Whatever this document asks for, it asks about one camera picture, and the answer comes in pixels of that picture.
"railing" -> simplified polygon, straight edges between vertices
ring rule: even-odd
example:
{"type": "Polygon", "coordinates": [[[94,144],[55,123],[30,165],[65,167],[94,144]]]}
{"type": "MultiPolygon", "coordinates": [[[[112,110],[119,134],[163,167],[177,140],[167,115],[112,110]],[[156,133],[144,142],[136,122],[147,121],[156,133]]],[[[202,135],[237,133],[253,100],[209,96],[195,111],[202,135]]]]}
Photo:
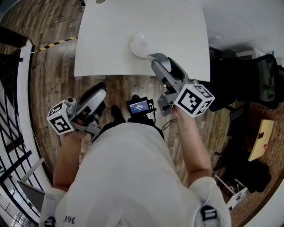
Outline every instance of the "railing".
{"type": "Polygon", "coordinates": [[[6,211],[6,213],[14,219],[14,224],[12,226],[15,226],[17,223],[19,226],[23,227],[35,227],[33,223],[30,222],[29,219],[23,213],[12,203],[7,201],[1,194],[0,194],[0,207],[3,208],[3,210],[6,211]]]}
{"type": "MultiPolygon", "coordinates": [[[[12,32],[8,29],[0,27],[0,43],[4,43],[6,45],[12,45],[14,47],[22,47],[25,45],[27,38],[12,32]]],[[[7,180],[10,180],[14,190],[20,195],[23,202],[29,206],[30,210],[39,217],[39,213],[36,209],[34,209],[28,199],[23,195],[23,192],[15,182],[13,181],[13,177],[11,176],[12,173],[15,173],[18,180],[21,180],[21,176],[18,173],[19,169],[21,168],[24,174],[32,168],[32,165],[29,161],[29,156],[31,155],[31,151],[26,151],[23,136],[21,134],[18,122],[18,105],[17,105],[17,75],[18,75],[18,65],[19,62],[22,61],[20,58],[20,51],[15,51],[12,54],[0,54],[0,81],[3,85],[3,92],[4,92],[4,100],[0,100],[0,136],[3,142],[5,152],[8,156],[8,160],[10,163],[5,163],[3,157],[0,156],[0,164],[4,169],[3,174],[0,176],[0,186],[6,192],[9,199],[14,203],[13,209],[11,212],[13,213],[10,216],[12,218],[16,218],[16,222],[22,224],[22,226],[31,226],[31,225],[23,225],[23,223],[31,222],[33,223],[32,226],[38,226],[38,223],[30,217],[30,215],[21,207],[20,204],[14,199],[13,195],[10,193],[9,189],[7,188],[6,184],[4,183],[7,180]],[[13,162],[11,158],[11,152],[15,152],[17,160],[13,162]],[[28,167],[25,169],[23,162],[27,161],[28,167]]],[[[35,187],[39,187],[43,190],[42,186],[40,185],[35,173],[32,174],[37,185],[35,187]]],[[[31,186],[33,183],[30,179],[28,182],[31,186]]]]}

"white shirt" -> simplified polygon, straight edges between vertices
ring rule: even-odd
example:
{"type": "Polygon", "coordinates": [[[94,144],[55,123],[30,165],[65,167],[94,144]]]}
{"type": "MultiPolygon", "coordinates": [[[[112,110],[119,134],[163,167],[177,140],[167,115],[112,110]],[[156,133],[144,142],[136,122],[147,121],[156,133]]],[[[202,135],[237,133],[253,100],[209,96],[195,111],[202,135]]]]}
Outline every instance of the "white shirt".
{"type": "Polygon", "coordinates": [[[213,226],[231,226],[213,178],[185,188],[159,132],[123,123],[92,144],[67,193],[46,192],[40,227],[49,217],[55,217],[58,227],[209,226],[200,213],[205,205],[217,211],[213,226]]]}

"chair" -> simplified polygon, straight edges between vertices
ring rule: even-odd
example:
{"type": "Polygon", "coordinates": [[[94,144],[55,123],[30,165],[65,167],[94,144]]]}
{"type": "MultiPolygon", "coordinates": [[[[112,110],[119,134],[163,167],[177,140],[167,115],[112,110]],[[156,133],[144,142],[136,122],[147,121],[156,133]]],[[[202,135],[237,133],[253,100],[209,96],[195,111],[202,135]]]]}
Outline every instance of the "chair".
{"type": "Polygon", "coordinates": [[[209,107],[211,111],[225,108],[236,100],[257,102],[270,109],[276,109],[284,101],[281,83],[284,77],[280,78],[280,66],[273,55],[252,60],[230,55],[210,64],[210,82],[200,83],[215,96],[209,107]]]}

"yellow and black tape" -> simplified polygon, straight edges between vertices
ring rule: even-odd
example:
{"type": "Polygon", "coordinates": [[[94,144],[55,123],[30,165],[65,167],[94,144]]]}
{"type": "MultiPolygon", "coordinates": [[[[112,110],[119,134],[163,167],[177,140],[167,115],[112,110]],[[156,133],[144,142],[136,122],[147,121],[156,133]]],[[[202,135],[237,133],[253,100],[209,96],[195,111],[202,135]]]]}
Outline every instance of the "yellow and black tape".
{"type": "Polygon", "coordinates": [[[69,40],[75,40],[75,39],[78,39],[78,37],[70,37],[70,38],[65,39],[65,40],[60,40],[60,41],[58,41],[58,42],[51,43],[51,44],[49,44],[49,45],[47,45],[47,46],[45,46],[45,47],[41,47],[41,48],[38,49],[36,52],[38,52],[38,51],[44,51],[44,50],[46,50],[46,49],[48,49],[48,48],[50,48],[50,47],[56,46],[57,44],[67,42],[67,41],[69,41],[69,40]]]}

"white table top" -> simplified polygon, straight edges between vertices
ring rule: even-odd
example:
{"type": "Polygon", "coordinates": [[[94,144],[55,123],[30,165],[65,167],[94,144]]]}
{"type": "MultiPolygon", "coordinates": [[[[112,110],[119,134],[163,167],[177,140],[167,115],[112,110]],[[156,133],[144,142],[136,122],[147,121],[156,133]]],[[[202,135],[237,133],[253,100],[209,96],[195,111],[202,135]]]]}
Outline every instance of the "white table top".
{"type": "Polygon", "coordinates": [[[134,56],[129,39],[151,34],[158,52],[175,60],[190,78],[210,80],[203,11],[182,0],[88,0],[79,31],[75,76],[154,75],[134,56]]]}

